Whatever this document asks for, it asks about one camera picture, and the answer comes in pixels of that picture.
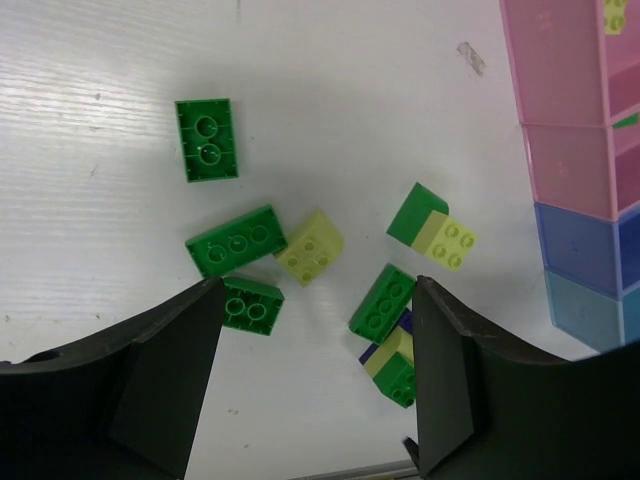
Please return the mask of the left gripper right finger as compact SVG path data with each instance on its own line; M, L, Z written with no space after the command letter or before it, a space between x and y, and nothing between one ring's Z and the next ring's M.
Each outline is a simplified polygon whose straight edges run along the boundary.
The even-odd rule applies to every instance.
M413 298L424 479L635 479L639 347L569 361L475 312L436 280Z

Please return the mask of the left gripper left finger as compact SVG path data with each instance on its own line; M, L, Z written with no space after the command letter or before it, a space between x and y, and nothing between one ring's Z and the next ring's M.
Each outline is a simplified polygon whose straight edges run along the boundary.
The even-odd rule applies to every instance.
M209 278L74 342L1 365L5 479L181 479L224 319Z

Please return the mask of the green yellow blue lego stack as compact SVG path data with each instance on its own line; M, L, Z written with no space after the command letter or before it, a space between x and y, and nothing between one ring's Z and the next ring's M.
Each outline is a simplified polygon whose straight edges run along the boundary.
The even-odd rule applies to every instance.
M387 339L381 345L372 343L359 362L385 397L402 408L413 405L416 394L412 312L405 308Z

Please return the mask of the green and yellow lego stack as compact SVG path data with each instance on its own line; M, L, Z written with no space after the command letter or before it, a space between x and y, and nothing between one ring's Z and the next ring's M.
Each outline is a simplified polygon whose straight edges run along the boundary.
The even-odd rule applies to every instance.
M458 271L476 234L449 214L448 203L416 182L386 233L451 272Z

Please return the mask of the small green lego piece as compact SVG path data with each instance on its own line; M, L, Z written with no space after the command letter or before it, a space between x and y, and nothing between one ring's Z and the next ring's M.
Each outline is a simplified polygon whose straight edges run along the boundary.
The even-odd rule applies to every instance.
M623 129L623 128L627 128L627 127L631 127L631 126L637 125L638 123L639 123L639 114L638 113L634 113L634 114L632 114L632 115L630 115L630 116L628 116L628 117L616 122L613 125L613 128L615 130L618 130L618 129Z

